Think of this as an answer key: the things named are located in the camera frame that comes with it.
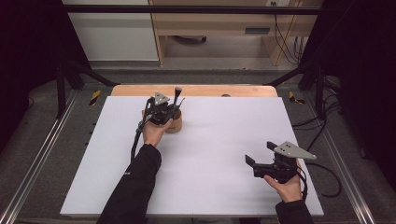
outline black sleeve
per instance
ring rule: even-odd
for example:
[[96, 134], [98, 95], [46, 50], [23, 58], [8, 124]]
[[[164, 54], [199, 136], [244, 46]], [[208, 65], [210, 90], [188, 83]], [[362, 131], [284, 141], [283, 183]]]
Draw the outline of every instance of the black sleeve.
[[97, 223], [144, 224], [160, 166], [161, 153], [157, 148], [143, 145], [108, 199]]
[[291, 203], [281, 202], [275, 207], [280, 224], [313, 224], [311, 214], [303, 200]]

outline gray floor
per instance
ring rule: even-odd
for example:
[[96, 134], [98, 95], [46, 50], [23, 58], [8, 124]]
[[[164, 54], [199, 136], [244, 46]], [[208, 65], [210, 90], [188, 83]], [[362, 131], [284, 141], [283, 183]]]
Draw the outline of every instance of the gray floor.
[[[295, 67], [286, 60], [278, 67], [269, 64], [260, 38], [209, 37], [205, 43], [196, 40], [170, 39], [165, 65], [152, 63], [96, 63], [95, 71], [120, 83], [191, 83], [191, 84], [252, 84], [274, 80]], [[94, 219], [72, 219], [59, 215], [65, 193], [70, 187], [84, 150], [90, 140], [106, 96], [111, 88], [89, 77], [83, 77], [86, 85], [82, 91], [67, 91], [75, 96], [74, 106], [60, 134], [54, 137], [48, 157], [32, 179], [32, 187], [23, 204], [16, 210], [16, 223], [94, 223]], [[312, 119], [314, 90], [298, 91], [300, 77], [278, 86], [277, 93], [283, 98], [290, 116], [290, 123]], [[30, 92], [31, 107], [26, 111], [17, 131], [0, 157], [0, 209], [5, 211], [18, 191], [35, 156], [56, 122], [56, 83], [51, 81]], [[95, 105], [89, 105], [94, 91], [101, 90]], [[289, 93], [306, 104], [290, 102]], [[329, 103], [336, 102], [335, 97]], [[359, 146], [339, 110], [332, 110], [327, 117], [326, 130], [313, 145], [311, 152], [318, 156], [317, 163], [335, 172], [332, 150], [339, 152], [352, 179], [344, 181], [341, 194], [335, 198], [323, 195], [337, 191], [333, 176], [315, 166], [308, 166], [312, 180], [324, 209], [323, 217], [315, 217], [316, 223], [396, 223], [396, 194], [382, 176], [374, 161], [361, 158]], [[317, 124], [307, 125], [309, 129]], [[318, 133], [318, 128], [295, 130], [300, 147], [307, 148]], [[358, 191], [350, 189], [356, 185]], [[364, 202], [363, 207], [356, 206]], [[360, 209], [368, 208], [375, 221], [361, 220]], [[275, 217], [266, 217], [262, 223], [276, 223]]]

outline floor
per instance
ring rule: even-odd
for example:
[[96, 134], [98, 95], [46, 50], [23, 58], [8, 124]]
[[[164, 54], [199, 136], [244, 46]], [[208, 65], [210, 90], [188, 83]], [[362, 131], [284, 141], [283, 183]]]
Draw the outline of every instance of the floor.
[[[196, 39], [170, 38], [163, 66], [154, 63], [98, 63], [94, 70], [119, 83], [190, 83], [261, 85], [295, 68], [283, 60], [273, 67], [260, 38], [209, 36]], [[299, 91], [296, 76], [276, 87], [290, 116], [297, 124], [316, 116], [312, 109], [315, 87]], [[31, 106], [0, 157], [0, 223], [94, 223], [94, 219], [73, 219], [59, 215], [84, 150], [90, 140], [103, 103], [111, 93], [90, 77], [81, 91], [68, 87], [73, 105], [63, 117], [57, 115], [56, 83], [49, 82], [30, 93]], [[101, 94], [94, 106], [92, 94]], [[290, 100], [290, 92], [298, 101]], [[327, 106], [337, 105], [331, 90], [325, 90]], [[295, 128], [300, 147], [309, 148], [322, 120]], [[328, 110], [323, 132], [312, 146], [318, 163], [336, 173], [336, 178], [317, 166], [309, 166], [325, 215], [316, 223], [396, 223], [396, 194], [381, 175], [375, 161], [363, 159], [340, 107]], [[262, 223], [276, 223], [264, 217]]]

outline wall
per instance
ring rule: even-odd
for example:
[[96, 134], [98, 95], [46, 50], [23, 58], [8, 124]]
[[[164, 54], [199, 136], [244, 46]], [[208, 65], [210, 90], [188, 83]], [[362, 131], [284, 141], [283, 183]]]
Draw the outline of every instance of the wall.
[[[147, 5], [147, 0], [63, 0], [65, 5]], [[158, 61], [149, 14], [69, 13], [89, 61]]]

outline cabinet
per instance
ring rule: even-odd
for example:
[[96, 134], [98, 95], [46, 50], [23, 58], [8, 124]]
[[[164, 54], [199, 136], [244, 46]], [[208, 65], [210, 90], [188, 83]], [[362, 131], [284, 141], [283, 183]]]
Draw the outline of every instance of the cabinet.
[[[148, 0], [153, 6], [240, 7], [265, 7], [267, 1], [269, 0]], [[287, 6], [321, 7], [322, 3], [323, 0], [289, 0]], [[272, 65], [279, 64], [283, 54], [282, 49], [285, 48], [280, 34], [285, 39], [291, 36], [309, 37], [317, 18], [316, 15], [278, 15], [275, 20], [275, 15], [165, 13], [153, 13], [151, 17], [161, 64], [169, 35], [260, 35]]]

